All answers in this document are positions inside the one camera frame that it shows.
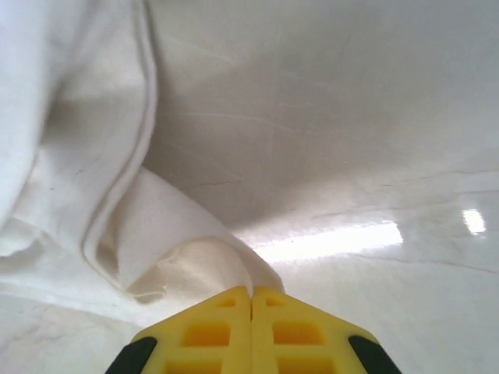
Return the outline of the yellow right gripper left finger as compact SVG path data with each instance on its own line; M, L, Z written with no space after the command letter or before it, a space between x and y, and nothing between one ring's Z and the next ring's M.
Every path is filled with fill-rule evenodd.
M251 373L251 301L234 287L141 330L110 364L120 373Z

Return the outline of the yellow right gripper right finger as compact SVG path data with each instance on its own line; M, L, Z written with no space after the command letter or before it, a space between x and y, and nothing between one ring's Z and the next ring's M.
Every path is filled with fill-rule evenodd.
M252 370L296 374L401 372L367 330L265 287L253 292Z

